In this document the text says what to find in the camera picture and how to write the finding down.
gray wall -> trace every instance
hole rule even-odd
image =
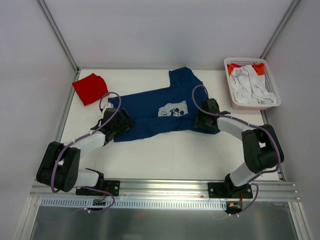
[[[73,71],[35,0],[0,1],[0,239],[11,240]]]
[[[282,98],[267,118],[284,150],[287,180],[300,188],[314,239],[320,239],[319,10],[319,0],[301,1],[267,58]]]
[[[292,0],[46,0],[80,67],[223,69],[260,57]]]

cartoon print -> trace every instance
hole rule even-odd
[[[188,113],[186,101],[179,103],[167,103],[159,108],[158,117],[180,117]]]

table surface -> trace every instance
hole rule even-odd
[[[84,69],[79,79],[90,74],[101,76],[109,91],[120,95],[169,87],[168,70]],[[257,110],[232,109],[225,71],[194,70],[208,89],[209,97],[218,101],[221,111],[251,124],[262,125]],[[84,106],[75,93],[64,127],[62,141],[68,142],[88,133],[102,118],[99,102]],[[110,142],[81,158],[81,168],[104,173],[105,178],[223,180],[244,162],[242,142],[226,132],[216,135],[190,130],[161,133],[130,142]],[[277,173],[258,180],[277,181]]]

white plastic basket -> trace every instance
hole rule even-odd
[[[231,79],[228,73],[228,64],[238,64],[241,67],[246,65],[260,64],[264,63],[264,77],[265,77],[265,88],[270,93],[274,93],[276,96],[276,103],[273,104],[263,104],[263,103],[239,103],[235,100],[233,94],[233,88],[231,86]],[[270,107],[277,107],[281,104],[281,98],[274,80],[274,77],[271,74],[268,63],[261,58],[249,58],[249,57],[228,57],[224,60],[224,68],[226,73],[226,78],[229,86],[229,93],[231,98],[231,105],[233,109],[246,109],[246,110],[266,110]]]

blue clothing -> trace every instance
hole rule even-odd
[[[114,139],[126,142],[150,138],[160,133],[192,130],[195,132],[216,134],[217,131],[205,131],[194,127],[198,109],[192,100],[192,90],[203,84],[187,68],[169,71],[170,87],[122,96],[121,108],[124,108],[134,120],[135,126]],[[204,88],[194,93],[196,103],[201,106],[207,98]],[[116,108],[118,97],[108,99]]]

